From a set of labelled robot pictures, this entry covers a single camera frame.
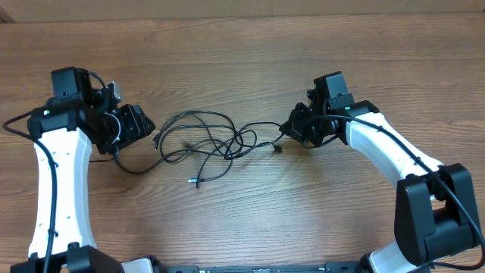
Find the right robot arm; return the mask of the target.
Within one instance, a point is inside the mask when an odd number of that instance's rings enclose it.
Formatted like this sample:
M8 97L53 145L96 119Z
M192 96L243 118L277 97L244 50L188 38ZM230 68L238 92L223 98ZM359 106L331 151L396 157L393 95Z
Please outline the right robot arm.
M356 102L341 72L314 80L280 132L306 149L338 139L364 155L396 188L394 240L351 262L326 262L325 272L473 271L443 258L484 247L472 177L457 163L444 165L410 144L368 100Z

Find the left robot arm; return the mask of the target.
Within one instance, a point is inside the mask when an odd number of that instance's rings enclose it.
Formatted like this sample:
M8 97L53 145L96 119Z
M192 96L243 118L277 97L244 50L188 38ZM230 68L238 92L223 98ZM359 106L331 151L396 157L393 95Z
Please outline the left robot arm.
M24 114L39 171L36 226L25 262L12 272L161 272L154 256L120 262L98 250L89 220L92 149L117 156L155 124L138 105L121 105L117 84L91 84L95 73L66 67L51 73L53 96Z

